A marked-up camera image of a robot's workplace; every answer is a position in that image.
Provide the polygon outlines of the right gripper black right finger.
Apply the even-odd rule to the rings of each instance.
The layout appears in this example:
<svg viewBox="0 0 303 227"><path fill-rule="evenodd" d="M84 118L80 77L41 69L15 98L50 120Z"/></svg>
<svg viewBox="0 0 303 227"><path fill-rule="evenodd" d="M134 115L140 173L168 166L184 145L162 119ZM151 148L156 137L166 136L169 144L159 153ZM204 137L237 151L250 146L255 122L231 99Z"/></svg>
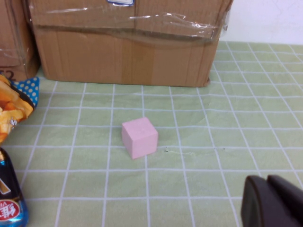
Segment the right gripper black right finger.
<svg viewBox="0 0 303 227"><path fill-rule="evenodd" d="M303 226L303 191L278 175L269 175L268 182L277 192L284 207L300 227Z"/></svg>

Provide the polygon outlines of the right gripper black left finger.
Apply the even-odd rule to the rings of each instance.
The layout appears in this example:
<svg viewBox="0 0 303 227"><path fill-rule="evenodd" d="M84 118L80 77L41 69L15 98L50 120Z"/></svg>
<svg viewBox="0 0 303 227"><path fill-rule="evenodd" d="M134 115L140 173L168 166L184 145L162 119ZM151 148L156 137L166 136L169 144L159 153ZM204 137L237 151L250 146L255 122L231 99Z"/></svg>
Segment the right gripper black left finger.
<svg viewBox="0 0 303 227"><path fill-rule="evenodd" d="M246 177L241 204L244 227L299 227L267 179Z"/></svg>

